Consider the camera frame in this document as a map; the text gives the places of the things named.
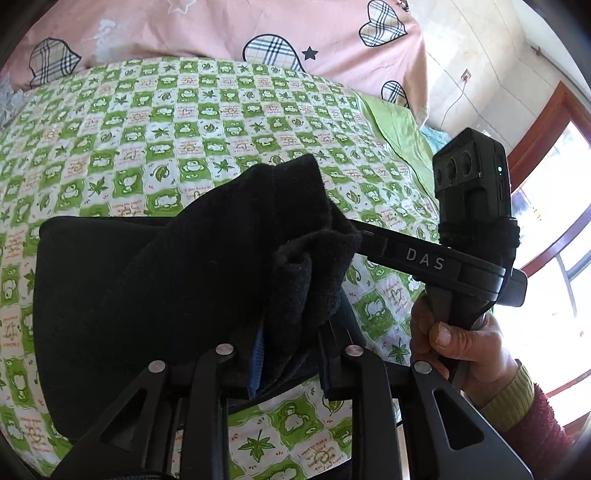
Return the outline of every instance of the black cloth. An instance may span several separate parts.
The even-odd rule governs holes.
[[[257,396],[301,375],[360,243],[311,155],[252,167],[170,220],[48,220],[33,324],[57,430],[80,438],[155,359],[230,342],[247,368],[261,322]]]

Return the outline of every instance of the plaid heart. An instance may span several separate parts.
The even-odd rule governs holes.
[[[242,51],[244,61],[264,63],[282,69],[303,72],[300,59],[289,42],[279,35],[264,34],[254,37]]]
[[[81,59],[63,40],[46,38],[39,42],[29,59],[29,68],[33,72],[31,88],[70,75]]]
[[[382,0],[368,3],[368,17],[369,22],[359,29],[359,36],[368,47],[379,47],[407,34],[394,9]]]
[[[402,85],[394,80],[389,80],[382,86],[382,100],[410,108],[406,92],[402,88]]]

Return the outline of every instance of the electrical outlet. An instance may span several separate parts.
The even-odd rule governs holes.
[[[472,74],[470,73],[470,70],[466,69],[466,71],[462,73],[462,80],[464,81],[464,83],[468,83],[468,80],[470,80],[471,78]]]

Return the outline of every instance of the hand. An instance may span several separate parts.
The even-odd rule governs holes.
[[[449,371],[437,359],[438,353],[448,358],[470,362],[462,390],[477,408],[484,407],[511,383],[519,365],[503,344],[498,322],[487,313],[480,330],[468,331],[436,322],[425,292],[411,311],[411,362],[424,360],[449,378]]]

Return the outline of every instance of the silver screw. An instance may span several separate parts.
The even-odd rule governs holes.
[[[230,355],[234,351],[234,347],[231,343],[220,343],[216,347],[216,353],[218,355]]]
[[[420,374],[428,374],[431,373],[433,369],[431,364],[428,362],[423,362],[422,360],[414,364],[414,369],[419,372]]]
[[[359,345],[349,345],[345,349],[345,352],[347,352],[347,355],[349,356],[361,356],[363,355],[363,348],[361,348]]]
[[[166,364],[162,360],[154,360],[148,365],[150,373],[159,374],[166,368]]]

